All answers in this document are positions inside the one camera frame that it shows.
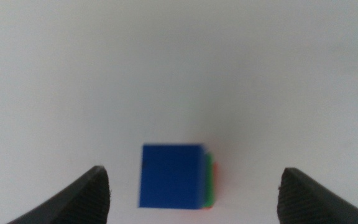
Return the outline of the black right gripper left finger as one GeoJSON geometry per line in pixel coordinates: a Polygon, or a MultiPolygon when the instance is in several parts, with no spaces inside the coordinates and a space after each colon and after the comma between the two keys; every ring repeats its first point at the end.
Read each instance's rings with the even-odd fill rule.
{"type": "Polygon", "coordinates": [[[12,223],[105,224],[110,202],[108,173],[103,166],[94,166],[62,191],[12,223]]]}

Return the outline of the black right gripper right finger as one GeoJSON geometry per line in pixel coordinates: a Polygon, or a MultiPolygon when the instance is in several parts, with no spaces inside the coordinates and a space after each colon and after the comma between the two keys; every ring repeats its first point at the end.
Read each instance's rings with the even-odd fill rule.
{"type": "Polygon", "coordinates": [[[301,170],[287,167],[278,188],[280,223],[358,223],[358,208],[301,170]]]}

